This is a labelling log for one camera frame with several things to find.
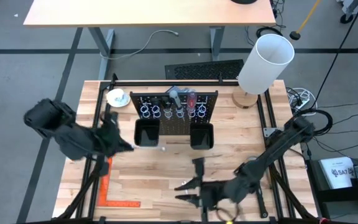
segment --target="wooden table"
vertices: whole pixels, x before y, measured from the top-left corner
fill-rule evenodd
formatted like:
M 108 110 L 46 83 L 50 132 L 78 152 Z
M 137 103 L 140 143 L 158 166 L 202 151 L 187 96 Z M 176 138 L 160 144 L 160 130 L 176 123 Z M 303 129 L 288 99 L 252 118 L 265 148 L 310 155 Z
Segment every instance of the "wooden table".
M 92 126 L 100 83 L 100 81 L 85 81 L 76 120 L 83 126 Z M 130 91 L 146 93 L 165 92 L 170 86 L 120 86 L 120 88 L 127 93 Z M 105 177 L 100 184 L 101 188 L 106 188 L 108 185 L 107 195 L 99 194 L 97 204 L 106 205 L 106 201 L 112 200 L 139 201 L 140 208 L 96 206 L 94 214 L 96 220 L 100 216 L 105 216 L 108 220 L 126 221 L 200 220 L 199 209 L 175 199 L 176 195 L 184 194 L 184 192 L 173 190 L 174 187 L 178 187 L 193 177 L 194 167 L 191 160 L 197 157 L 206 158 L 206 180 L 226 180 L 233 178 L 233 170 L 248 157 L 258 156 L 265 150 L 258 109 L 256 106 L 249 109 L 236 107 L 231 100 L 234 86 L 189 86 L 189 88 L 196 91 L 217 90 L 219 92 L 211 118 L 215 133 L 214 147 L 208 151 L 195 151 L 190 147 L 189 136 L 161 136 L 159 146 L 165 146 L 165 152 L 138 149 L 135 152 L 117 154 L 112 159 L 110 177 Z M 283 80 L 274 82 L 270 87 L 270 96 L 277 125 L 283 126 L 291 118 Z M 263 97 L 262 101 L 265 116 L 268 117 Z M 121 136 L 133 144 L 135 121 L 139 119 L 133 104 L 130 103 L 124 108 L 114 110 L 119 113 Z M 287 151 L 284 161 L 290 188 L 306 209 L 311 214 L 317 215 L 303 158 L 294 152 Z M 66 160 L 54 216 L 62 213 L 79 191 L 84 163 L 84 161 Z M 273 193 L 269 189 L 266 177 L 262 179 L 261 184 L 269 216 L 275 216 Z M 287 217 L 287 204 L 282 191 L 280 195 L 284 214 Z M 85 201 L 86 212 L 88 211 L 87 204 L 89 204 L 89 195 Z M 223 200 L 219 206 L 234 213 L 234 206 L 228 200 Z M 248 195 L 241 202 L 241 207 L 245 215 L 241 215 L 239 220 L 261 220 L 254 194 Z M 209 212 L 209 220 L 217 220 L 214 212 Z
M 211 26 L 213 60 L 219 60 L 225 26 L 274 24 L 269 0 L 248 5 L 230 0 L 34 0 L 24 21 L 31 27 L 88 27 L 105 57 L 111 55 L 114 29 L 106 40 L 100 27 Z M 103 58 L 100 80 L 107 65 Z

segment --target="white cylindrical lamp shade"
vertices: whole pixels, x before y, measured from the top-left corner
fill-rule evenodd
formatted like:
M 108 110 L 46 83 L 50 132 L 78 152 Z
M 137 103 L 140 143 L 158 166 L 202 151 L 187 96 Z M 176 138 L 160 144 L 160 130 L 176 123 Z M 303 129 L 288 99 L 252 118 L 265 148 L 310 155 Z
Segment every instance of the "white cylindrical lamp shade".
M 254 95 L 265 92 L 294 55 L 293 46 L 286 38 L 276 34 L 259 37 L 240 71 L 239 86 Z

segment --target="light wooden desk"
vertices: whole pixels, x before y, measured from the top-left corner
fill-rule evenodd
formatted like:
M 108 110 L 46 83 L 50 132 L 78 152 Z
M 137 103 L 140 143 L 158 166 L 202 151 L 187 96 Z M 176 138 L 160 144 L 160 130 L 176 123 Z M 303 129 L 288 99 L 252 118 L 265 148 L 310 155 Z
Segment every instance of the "light wooden desk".
M 102 55 L 110 56 L 114 29 L 106 40 L 99 27 L 211 26 L 212 59 L 219 60 L 225 26 L 275 24 L 269 0 L 243 5 L 230 0 L 34 0 L 24 21 L 31 27 L 88 27 Z M 107 69 L 102 59 L 99 79 Z
M 100 84 L 100 81 L 86 81 L 84 84 L 76 120 L 83 126 L 92 126 Z M 100 216 L 105 216 L 108 220 L 126 221 L 200 220 L 199 209 L 175 199 L 176 195 L 184 194 L 184 192 L 173 190 L 183 181 L 189 181 L 193 177 L 194 167 L 191 160 L 197 157 L 206 158 L 206 180 L 226 180 L 233 178 L 233 170 L 248 157 L 258 156 L 265 150 L 258 108 L 256 105 L 249 109 L 236 107 L 231 100 L 234 86 L 188 87 L 196 91 L 217 90 L 219 92 L 211 118 L 215 133 L 214 147 L 208 151 L 195 151 L 190 147 L 189 136 L 161 136 L 159 146 L 165 146 L 166 152 L 139 149 L 135 152 L 117 154 L 112 159 L 111 176 L 106 180 L 109 185 L 107 200 L 140 201 L 141 206 L 140 208 L 96 206 L 94 211 L 96 220 Z M 130 91 L 145 93 L 165 92 L 170 86 L 117 86 L 115 88 L 122 88 L 127 93 Z M 270 96 L 277 125 L 283 126 L 291 118 L 291 110 L 282 80 L 276 80 L 270 87 Z M 264 97 L 262 97 L 262 102 L 267 118 Z M 101 108 L 104 108 L 105 104 L 106 102 L 103 100 Z M 135 121 L 139 119 L 133 104 L 130 103 L 124 108 L 115 108 L 114 110 L 119 113 L 121 136 L 133 144 Z M 290 188 L 306 209 L 311 214 L 317 215 L 303 158 L 288 151 L 284 156 L 284 161 Z M 66 161 L 54 216 L 61 214 L 79 191 L 84 164 L 84 161 Z M 273 193 L 269 189 L 266 177 L 262 179 L 261 184 L 269 216 L 275 216 Z M 287 204 L 283 192 L 280 192 L 280 197 L 284 214 L 287 217 Z M 98 195 L 97 198 L 100 200 L 103 196 Z M 88 204 L 89 195 L 85 200 L 85 215 L 88 213 Z M 219 206 L 234 213 L 234 206 L 228 200 L 220 202 Z M 261 220 L 255 194 L 249 194 L 241 202 L 241 207 L 245 215 L 240 216 L 239 220 Z M 214 212 L 209 212 L 209 220 L 217 220 Z

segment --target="pegboard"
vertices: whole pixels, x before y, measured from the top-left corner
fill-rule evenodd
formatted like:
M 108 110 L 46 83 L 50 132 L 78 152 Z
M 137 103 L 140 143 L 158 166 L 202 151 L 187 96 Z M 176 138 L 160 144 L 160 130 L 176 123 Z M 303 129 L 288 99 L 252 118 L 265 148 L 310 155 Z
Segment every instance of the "pegboard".
M 153 113 L 153 105 L 152 99 L 156 98 L 159 101 L 162 101 L 163 97 L 169 98 L 169 93 L 133 93 L 130 92 L 132 103 L 134 104 L 137 114 L 141 119 L 159 119 L 160 120 L 160 135 L 190 135 L 190 124 L 191 123 L 198 123 L 198 124 L 205 124 L 209 123 L 212 117 L 212 113 L 215 107 L 216 99 L 218 98 L 218 91 L 212 93 L 196 93 L 197 94 L 197 101 L 195 106 L 195 114 L 191 114 L 190 117 L 188 110 L 187 110 L 187 96 L 189 93 L 178 93 L 181 105 L 183 107 L 183 117 L 181 118 L 181 114 L 176 113 L 177 106 L 170 102 L 171 104 L 171 112 L 172 116 L 169 117 L 169 113 L 167 113 L 168 117 L 165 115 L 162 105 L 159 105 L 160 109 L 160 116 L 158 117 L 158 113 Z M 143 113 L 145 108 L 142 109 L 141 107 L 146 106 L 148 108 L 148 114 Z M 199 111 L 201 112 L 204 110 L 204 116 L 199 116 Z

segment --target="black container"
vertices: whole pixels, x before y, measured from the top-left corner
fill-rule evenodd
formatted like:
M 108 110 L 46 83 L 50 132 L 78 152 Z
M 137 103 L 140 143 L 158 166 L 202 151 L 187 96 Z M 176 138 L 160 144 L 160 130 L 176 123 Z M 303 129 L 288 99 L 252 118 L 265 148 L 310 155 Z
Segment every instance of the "black container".
M 138 119 L 135 124 L 135 144 L 137 146 L 157 146 L 159 132 L 159 119 Z
M 191 124 L 190 146 L 192 149 L 212 149 L 214 146 L 214 126 L 210 123 Z

